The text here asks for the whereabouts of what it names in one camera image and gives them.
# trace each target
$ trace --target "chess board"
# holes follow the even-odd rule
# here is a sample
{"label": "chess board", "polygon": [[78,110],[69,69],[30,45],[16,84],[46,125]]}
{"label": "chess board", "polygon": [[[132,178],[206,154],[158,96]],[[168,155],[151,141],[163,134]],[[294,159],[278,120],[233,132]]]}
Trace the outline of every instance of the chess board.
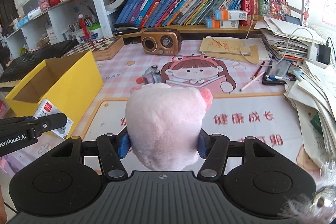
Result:
{"label": "chess board", "polygon": [[110,60],[122,48],[124,41],[122,37],[103,38],[97,41],[81,43],[67,52],[69,56],[78,52],[91,51],[95,61]]}

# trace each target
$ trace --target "cartoon sticker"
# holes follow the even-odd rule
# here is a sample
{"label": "cartoon sticker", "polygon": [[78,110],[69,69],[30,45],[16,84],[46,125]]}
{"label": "cartoon sticker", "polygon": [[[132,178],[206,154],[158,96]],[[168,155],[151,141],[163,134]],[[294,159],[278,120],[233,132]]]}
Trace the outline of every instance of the cartoon sticker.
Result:
{"label": "cartoon sticker", "polygon": [[230,93],[236,82],[221,60],[201,55],[174,56],[161,70],[162,82],[172,86],[207,87],[213,94]]}

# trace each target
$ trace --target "vintage radio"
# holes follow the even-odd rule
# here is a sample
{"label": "vintage radio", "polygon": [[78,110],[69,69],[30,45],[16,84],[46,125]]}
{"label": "vintage radio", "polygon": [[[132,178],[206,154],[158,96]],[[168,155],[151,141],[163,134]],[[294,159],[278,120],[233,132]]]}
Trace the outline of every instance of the vintage radio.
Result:
{"label": "vintage radio", "polygon": [[148,54],[175,56],[181,50],[182,37],[176,29],[148,29],[141,34],[141,43]]}

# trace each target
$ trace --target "yellow box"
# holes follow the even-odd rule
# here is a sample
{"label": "yellow box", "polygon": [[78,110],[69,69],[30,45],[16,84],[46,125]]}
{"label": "yellow box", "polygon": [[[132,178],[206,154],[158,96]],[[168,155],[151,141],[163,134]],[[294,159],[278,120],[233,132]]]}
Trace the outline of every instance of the yellow box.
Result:
{"label": "yellow box", "polygon": [[71,135],[103,81],[92,52],[50,58],[38,64],[6,96],[18,116],[32,116],[45,98],[73,120]]}

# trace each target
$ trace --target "charging cable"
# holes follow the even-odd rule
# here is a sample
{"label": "charging cable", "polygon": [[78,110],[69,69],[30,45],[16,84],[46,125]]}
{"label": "charging cable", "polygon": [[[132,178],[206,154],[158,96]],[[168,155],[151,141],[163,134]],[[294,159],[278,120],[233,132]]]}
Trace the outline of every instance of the charging cable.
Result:
{"label": "charging cable", "polygon": [[[254,22],[254,17],[255,17],[255,12],[256,12],[255,0],[253,0],[253,6],[254,6],[254,9],[253,9],[253,17],[252,17],[251,25],[250,25],[250,28],[249,28],[247,34],[246,34],[245,39],[247,39],[247,37],[249,36],[250,31],[251,31],[252,24],[253,24],[253,22]],[[285,53],[283,54],[282,58],[281,58],[277,63],[273,63],[272,65],[260,65],[260,64],[251,62],[251,61],[248,60],[248,59],[245,57],[245,55],[243,55],[243,53],[242,53],[242,47],[243,47],[243,45],[246,45],[245,42],[243,42],[243,43],[241,44],[241,46],[240,46],[240,54],[241,54],[241,55],[246,59],[246,61],[248,61],[249,63],[254,64],[254,65],[258,65],[258,66],[260,66],[260,67],[272,67],[272,66],[274,66],[274,65],[277,65],[277,64],[279,64],[279,63],[284,59],[284,57],[285,57],[285,55],[286,55],[286,53],[287,53],[288,46],[289,46],[289,42],[290,42],[292,36],[293,36],[293,34],[294,34],[297,30],[299,30],[299,29],[306,30],[307,32],[309,32],[309,33],[311,34],[312,42],[311,42],[311,46],[308,46],[308,54],[307,54],[307,58],[308,58],[308,59],[311,59],[311,60],[316,60],[316,57],[317,57],[317,48],[315,47],[314,36],[313,36],[313,34],[311,33],[310,30],[308,30],[308,29],[306,29],[306,28],[303,28],[303,27],[298,27],[297,29],[295,29],[295,30],[292,32],[292,34],[290,35],[290,37],[289,37],[289,39],[288,39],[288,41],[287,41],[286,49],[285,49]]]}

